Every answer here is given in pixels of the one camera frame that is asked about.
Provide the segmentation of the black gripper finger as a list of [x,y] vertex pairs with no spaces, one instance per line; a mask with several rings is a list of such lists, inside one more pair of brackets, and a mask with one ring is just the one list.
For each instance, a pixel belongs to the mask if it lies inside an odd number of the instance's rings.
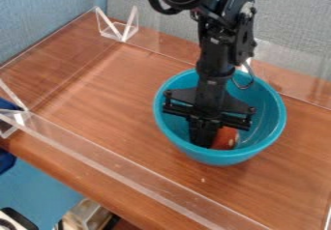
[[217,146],[217,143],[221,140],[219,130],[222,126],[217,121],[207,121],[205,124],[205,137],[203,137],[203,146],[211,148]]
[[199,118],[190,119],[189,121],[190,141],[197,146],[205,145],[203,126],[205,126],[205,120]]

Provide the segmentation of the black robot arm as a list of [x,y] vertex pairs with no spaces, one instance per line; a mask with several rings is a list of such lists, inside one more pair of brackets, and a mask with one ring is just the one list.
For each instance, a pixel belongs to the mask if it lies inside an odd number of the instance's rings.
[[254,0],[148,0],[148,3],[160,14],[187,11],[198,23],[198,85],[164,91],[163,112],[186,119],[191,143],[209,148],[221,128],[249,129],[256,112],[226,89],[235,67],[254,55]]

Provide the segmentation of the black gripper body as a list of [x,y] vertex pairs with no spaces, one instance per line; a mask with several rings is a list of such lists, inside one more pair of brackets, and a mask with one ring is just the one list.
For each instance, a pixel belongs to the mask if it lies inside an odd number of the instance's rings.
[[249,130],[256,109],[230,93],[235,73],[205,75],[187,70],[176,74],[163,85],[162,112],[185,118],[190,129]]

